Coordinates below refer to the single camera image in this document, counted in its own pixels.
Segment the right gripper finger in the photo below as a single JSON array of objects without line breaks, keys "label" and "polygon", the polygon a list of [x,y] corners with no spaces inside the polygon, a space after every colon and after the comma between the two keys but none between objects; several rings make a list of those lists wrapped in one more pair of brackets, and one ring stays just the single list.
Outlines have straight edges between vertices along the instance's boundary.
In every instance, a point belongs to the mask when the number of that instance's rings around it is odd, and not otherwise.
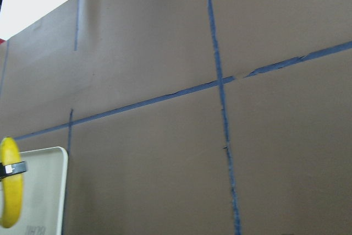
[{"label": "right gripper finger", "polygon": [[23,174],[28,171],[27,162],[21,161],[5,165],[1,163],[1,181],[10,176]]}]

